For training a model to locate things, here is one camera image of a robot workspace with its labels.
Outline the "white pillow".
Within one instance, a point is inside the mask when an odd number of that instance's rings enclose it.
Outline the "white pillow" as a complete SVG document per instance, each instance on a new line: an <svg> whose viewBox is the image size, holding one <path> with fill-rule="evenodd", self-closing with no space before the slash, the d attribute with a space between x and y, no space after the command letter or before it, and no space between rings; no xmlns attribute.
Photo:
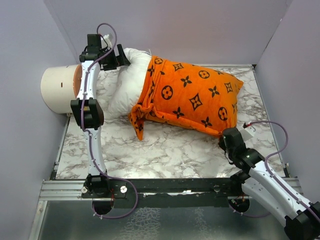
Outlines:
<svg viewBox="0 0 320 240"><path fill-rule="evenodd" d="M111 119L129 114L138 103L152 60L151 53L145 50L125 48L123 52L130 65L120 67L115 91L107 109L108 117Z"/></svg>

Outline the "orange patterned pillowcase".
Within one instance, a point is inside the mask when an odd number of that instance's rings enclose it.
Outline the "orange patterned pillowcase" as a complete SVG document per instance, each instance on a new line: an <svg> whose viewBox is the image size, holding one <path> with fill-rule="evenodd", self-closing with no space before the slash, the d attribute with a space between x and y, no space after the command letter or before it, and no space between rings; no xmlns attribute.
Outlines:
<svg viewBox="0 0 320 240"><path fill-rule="evenodd" d="M139 140L146 120L220 138L225 129L237 125L238 93L243 85L223 71L153 56L129 120Z"/></svg>

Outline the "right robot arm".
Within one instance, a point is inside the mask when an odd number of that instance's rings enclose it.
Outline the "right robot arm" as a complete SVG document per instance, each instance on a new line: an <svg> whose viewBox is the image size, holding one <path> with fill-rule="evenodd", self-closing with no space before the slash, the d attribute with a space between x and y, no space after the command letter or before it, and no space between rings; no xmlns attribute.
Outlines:
<svg viewBox="0 0 320 240"><path fill-rule="evenodd" d="M261 204L284 227L291 240L314 240L320 236L320 203L311 202L281 178L255 149L248 148L241 132L233 127L222 132L222 148L239 169L229 189Z"/></svg>

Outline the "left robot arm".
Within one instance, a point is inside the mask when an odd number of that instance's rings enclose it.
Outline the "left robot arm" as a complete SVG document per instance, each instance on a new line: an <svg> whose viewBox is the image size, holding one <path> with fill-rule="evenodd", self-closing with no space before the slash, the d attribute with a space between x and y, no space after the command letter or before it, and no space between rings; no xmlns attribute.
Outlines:
<svg viewBox="0 0 320 240"><path fill-rule="evenodd" d="M76 99L70 101L70 107L77 125L81 128L87 147L88 175L81 189L83 197L108 198L112 194L101 145L101 131L104 124L104 112L97 100L97 82L101 70L110 71L118 67L129 66L121 44L114 47L106 42L102 46L102 35L88 34L87 46L79 55L82 77Z"/></svg>

